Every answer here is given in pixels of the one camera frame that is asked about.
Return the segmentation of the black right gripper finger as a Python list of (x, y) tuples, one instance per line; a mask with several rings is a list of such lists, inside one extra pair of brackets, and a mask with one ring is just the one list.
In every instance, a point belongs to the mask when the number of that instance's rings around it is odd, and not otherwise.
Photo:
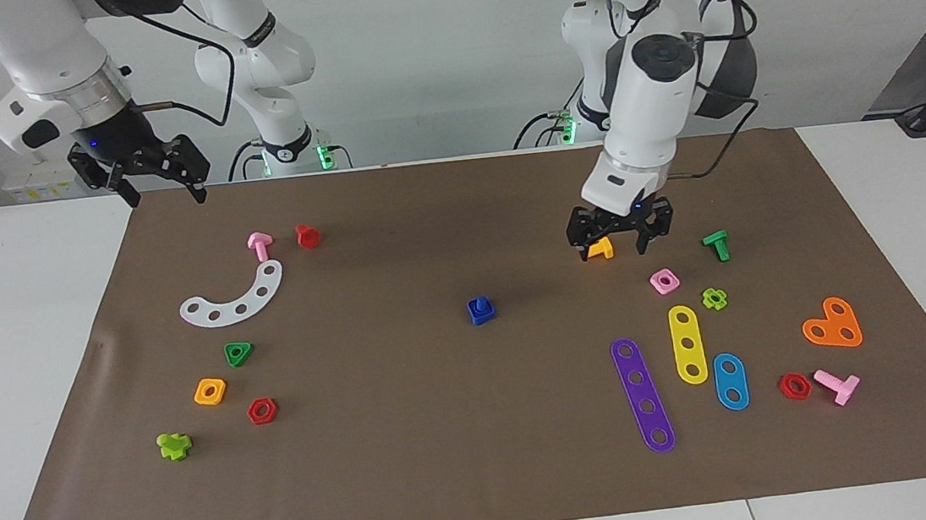
[(125, 176), (113, 179), (112, 188), (115, 194), (118, 194), (124, 201), (126, 200), (127, 206), (131, 207), (132, 210), (139, 206), (142, 196)]
[(206, 184), (207, 173), (210, 171), (208, 161), (186, 163), (185, 177), (187, 190), (197, 204), (203, 205), (207, 200)]

